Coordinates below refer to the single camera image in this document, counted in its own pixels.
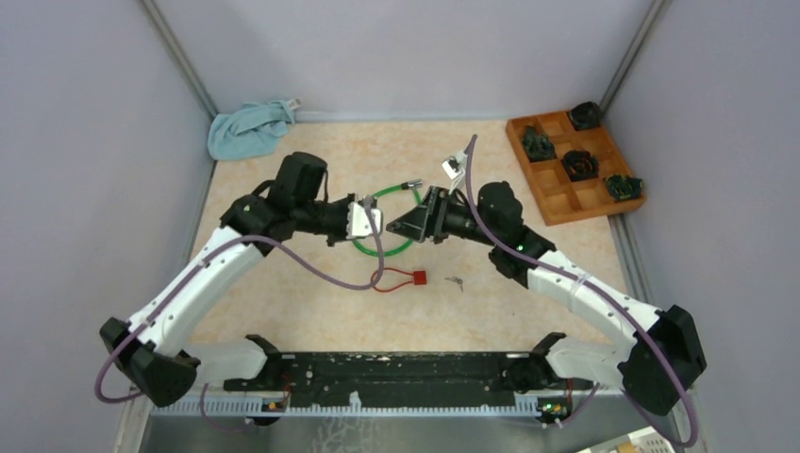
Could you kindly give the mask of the green cable lock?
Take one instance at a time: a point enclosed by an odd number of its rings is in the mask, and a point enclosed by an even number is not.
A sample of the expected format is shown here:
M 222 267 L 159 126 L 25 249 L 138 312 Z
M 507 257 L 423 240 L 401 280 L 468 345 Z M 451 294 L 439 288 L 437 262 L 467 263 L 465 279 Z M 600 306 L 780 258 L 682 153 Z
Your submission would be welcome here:
M 406 182 L 403 182 L 403 183 L 400 183 L 400 184 L 397 184 L 397 185 L 390 186 L 388 188 L 379 190 L 376 193 L 373 193 L 372 197 L 380 198 L 380 197 L 382 197 L 384 195 L 387 195 L 387 194 L 390 194 L 390 193 L 397 193 L 397 192 L 401 192 L 401 191 L 411 191 L 411 193 L 413 194 L 415 203 L 416 204 L 421 204 L 422 203 L 422 197 L 421 197 L 420 192 L 419 192 L 421 187 L 422 187 L 422 180 L 421 179 L 414 179 L 414 180 L 406 181 Z M 402 244 L 396 246 L 395 248 L 390 248 L 390 249 L 384 248 L 383 249 L 383 255 L 384 255 L 385 258 L 396 256 L 396 255 L 404 252 L 405 250 L 407 250 L 409 247 L 411 247 L 412 244 L 413 244 L 413 240 L 405 240 Z M 375 249 L 368 248 L 366 245 L 364 245 L 364 244 L 362 244 L 362 243 L 360 243 L 358 241 L 353 241 L 353 246 L 360 253 L 362 253 L 364 255 L 367 255 L 367 256 L 373 257 L 373 258 L 377 258 L 378 257 L 378 252 Z

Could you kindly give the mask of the red cable padlock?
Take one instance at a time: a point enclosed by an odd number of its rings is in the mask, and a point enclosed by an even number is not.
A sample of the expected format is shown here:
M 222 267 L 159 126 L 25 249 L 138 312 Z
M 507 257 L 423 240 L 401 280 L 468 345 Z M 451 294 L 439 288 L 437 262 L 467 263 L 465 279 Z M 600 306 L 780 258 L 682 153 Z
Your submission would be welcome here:
M 373 290 L 380 294 L 389 294 L 409 286 L 425 286 L 427 284 L 426 270 L 403 270 L 395 267 L 386 267 Z

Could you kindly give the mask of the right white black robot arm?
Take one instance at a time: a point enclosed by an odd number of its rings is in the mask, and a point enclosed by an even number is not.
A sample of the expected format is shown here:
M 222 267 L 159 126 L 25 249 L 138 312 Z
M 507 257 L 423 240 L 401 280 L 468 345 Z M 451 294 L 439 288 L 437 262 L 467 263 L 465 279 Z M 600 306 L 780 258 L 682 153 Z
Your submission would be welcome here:
M 506 181 L 481 187 L 474 208 L 464 193 L 432 187 L 387 230 L 418 243 L 455 236 L 488 245 L 501 275 L 556 300 L 608 338 L 601 344 L 548 335 L 531 363 L 540 387 L 589 380 L 623 390 L 645 411 L 668 414 L 707 368 L 692 316 L 678 305 L 663 310 L 616 291 L 526 226 L 522 213 Z

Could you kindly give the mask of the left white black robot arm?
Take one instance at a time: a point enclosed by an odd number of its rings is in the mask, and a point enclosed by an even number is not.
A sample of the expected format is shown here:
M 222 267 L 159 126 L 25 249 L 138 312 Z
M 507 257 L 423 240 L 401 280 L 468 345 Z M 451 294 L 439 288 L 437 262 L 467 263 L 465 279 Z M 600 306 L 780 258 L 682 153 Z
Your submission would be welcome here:
M 382 213 L 372 199 L 327 196 L 323 159 L 305 152 L 284 158 L 276 176 L 236 199 L 202 250 L 178 276 L 127 319 L 109 318 L 99 335 L 109 356 L 95 379 L 96 397 L 116 367 L 155 406 L 166 407 L 197 385 L 249 381 L 262 391 L 283 377 L 270 344 L 258 335 L 223 344 L 189 344 L 198 323 L 242 276 L 297 233 L 325 237 L 327 245 L 380 232 Z

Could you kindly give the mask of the silver key pair lower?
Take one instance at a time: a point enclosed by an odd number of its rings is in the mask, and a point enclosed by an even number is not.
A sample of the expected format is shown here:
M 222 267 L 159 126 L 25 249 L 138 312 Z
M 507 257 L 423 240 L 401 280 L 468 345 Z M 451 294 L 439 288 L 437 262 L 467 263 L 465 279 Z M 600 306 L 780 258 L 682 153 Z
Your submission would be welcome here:
M 460 277 L 446 277 L 445 280 L 456 284 L 461 292 L 464 291 L 464 281 Z

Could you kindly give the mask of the light blue cloth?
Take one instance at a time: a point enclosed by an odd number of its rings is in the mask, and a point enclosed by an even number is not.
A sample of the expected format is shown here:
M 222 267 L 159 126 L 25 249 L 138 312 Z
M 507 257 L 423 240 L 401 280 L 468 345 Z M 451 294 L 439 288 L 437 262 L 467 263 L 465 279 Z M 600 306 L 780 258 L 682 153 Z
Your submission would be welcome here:
M 295 112 L 303 106 L 299 98 L 245 103 L 228 114 L 220 113 L 208 131 L 209 155 L 218 161 L 252 159 L 274 153 L 280 140 L 296 123 Z

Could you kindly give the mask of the dark green flower left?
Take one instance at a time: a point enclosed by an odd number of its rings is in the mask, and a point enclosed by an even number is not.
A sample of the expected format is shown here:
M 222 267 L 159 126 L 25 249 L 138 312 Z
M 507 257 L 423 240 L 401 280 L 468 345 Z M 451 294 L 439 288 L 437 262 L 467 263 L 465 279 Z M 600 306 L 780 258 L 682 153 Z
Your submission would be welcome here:
M 557 158 L 555 146 L 549 140 L 549 137 L 544 133 L 539 133 L 533 126 L 525 128 L 521 143 L 530 162 L 541 162 Z

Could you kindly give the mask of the dark green flower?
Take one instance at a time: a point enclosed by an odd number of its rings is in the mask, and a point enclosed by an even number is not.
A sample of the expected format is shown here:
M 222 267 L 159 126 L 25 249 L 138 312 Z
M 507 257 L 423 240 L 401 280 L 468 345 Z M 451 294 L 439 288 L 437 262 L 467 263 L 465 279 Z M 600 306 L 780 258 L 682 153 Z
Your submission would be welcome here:
M 557 158 L 555 146 L 549 140 L 549 137 L 544 133 L 539 133 L 533 126 L 525 128 L 521 143 L 530 162 L 541 162 Z
M 615 202 L 624 202 L 642 197 L 643 180 L 633 176 L 612 175 L 604 179 L 608 194 Z

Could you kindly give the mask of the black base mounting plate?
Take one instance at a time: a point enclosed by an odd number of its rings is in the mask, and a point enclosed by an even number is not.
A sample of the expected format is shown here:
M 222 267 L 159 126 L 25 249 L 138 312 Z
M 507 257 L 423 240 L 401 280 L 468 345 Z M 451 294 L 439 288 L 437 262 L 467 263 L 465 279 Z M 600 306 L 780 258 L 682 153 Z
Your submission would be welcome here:
M 287 392 L 295 409 L 347 406 L 357 394 L 364 408 L 510 407 L 533 391 L 589 390 L 584 379 L 559 378 L 529 353 L 346 353 L 269 355 L 251 379 L 229 379 L 229 392 Z

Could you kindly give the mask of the orange wooden compartment tray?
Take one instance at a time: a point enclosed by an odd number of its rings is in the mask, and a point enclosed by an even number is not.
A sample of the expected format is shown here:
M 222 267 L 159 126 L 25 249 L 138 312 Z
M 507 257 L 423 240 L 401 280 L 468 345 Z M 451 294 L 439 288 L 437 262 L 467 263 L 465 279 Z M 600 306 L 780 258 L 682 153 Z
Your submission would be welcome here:
M 523 138 L 529 129 L 545 135 L 554 145 L 553 159 L 532 161 L 525 152 Z M 615 199 L 606 180 L 622 176 L 626 181 L 636 175 L 625 161 L 605 126 L 577 130 L 567 110 L 557 110 L 512 118 L 506 133 L 520 163 L 530 191 L 549 226 L 631 212 L 645 203 L 645 191 L 637 197 Z M 563 163 L 571 151 L 589 153 L 597 161 L 596 175 L 573 181 Z

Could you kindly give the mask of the dark orange flower centre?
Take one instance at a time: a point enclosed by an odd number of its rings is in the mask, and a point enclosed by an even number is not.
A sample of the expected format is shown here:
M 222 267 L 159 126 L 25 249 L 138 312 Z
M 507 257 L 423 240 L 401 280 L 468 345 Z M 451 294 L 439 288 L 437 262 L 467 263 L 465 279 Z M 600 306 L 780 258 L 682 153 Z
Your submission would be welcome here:
M 589 151 L 568 151 L 563 156 L 561 164 L 571 182 L 598 178 L 599 162 Z

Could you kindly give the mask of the dark flower top corner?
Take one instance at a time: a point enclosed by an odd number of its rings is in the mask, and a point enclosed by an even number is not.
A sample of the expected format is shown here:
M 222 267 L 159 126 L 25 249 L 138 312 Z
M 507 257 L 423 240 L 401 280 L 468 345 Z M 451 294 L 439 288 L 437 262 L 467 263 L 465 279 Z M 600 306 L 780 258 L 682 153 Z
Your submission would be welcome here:
M 568 110 L 567 117 L 575 131 L 583 131 L 602 125 L 603 111 L 597 103 L 587 101 Z

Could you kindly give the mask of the dark green flower right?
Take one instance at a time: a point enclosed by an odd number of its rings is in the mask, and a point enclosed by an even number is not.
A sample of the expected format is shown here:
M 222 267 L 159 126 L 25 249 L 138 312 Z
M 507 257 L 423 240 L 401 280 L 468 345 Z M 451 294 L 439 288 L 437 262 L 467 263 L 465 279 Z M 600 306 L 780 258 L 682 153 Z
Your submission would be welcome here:
M 608 194 L 615 202 L 624 202 L 642 197 L 643 180 L 633 176 L 612 175 L 604 179 Z

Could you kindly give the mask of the white plastic basket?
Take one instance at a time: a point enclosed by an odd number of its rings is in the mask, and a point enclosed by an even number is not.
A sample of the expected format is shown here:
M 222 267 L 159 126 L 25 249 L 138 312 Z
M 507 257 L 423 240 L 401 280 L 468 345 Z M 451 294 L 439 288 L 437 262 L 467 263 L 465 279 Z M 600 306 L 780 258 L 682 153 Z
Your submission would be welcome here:
M 652 427 L 641 428 L 577 453 L 676 453 L 675 448 Z

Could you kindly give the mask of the aluminium frame rail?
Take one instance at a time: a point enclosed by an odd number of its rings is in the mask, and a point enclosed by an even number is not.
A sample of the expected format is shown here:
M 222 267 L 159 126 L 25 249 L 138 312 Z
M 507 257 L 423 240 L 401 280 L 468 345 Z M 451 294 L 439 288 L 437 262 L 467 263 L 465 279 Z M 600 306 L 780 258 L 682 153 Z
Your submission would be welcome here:
M 284 414 L 499 411 L 552 419 L 563 411 L 529 396 L 569 381 L 619 388 L 666 415 L 707 366 L 696 342 L 592 344 L 559 333 L 527 352 L 282 352 L 249 335 L 162 354 L 145 342 L 126 347 L 116 364 L 158 407 L 218 382 L 228 392 L 275 392 Z

